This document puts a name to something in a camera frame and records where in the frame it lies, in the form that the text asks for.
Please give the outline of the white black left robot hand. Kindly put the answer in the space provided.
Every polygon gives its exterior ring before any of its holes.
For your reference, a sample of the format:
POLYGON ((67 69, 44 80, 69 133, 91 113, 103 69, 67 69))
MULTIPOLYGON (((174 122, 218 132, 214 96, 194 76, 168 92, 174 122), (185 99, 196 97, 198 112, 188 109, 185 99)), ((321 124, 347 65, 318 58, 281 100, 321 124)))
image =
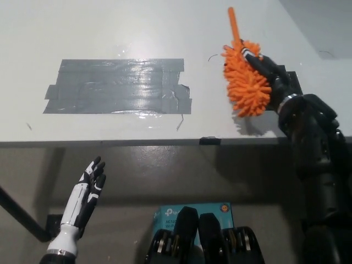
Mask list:
POLYGON ((60 222, 59 234, 50 242, 48 254, 77 257, 77 242, 83 235, 106 181, 104 167, 101 157, 96 157, 73 187, 60 222))

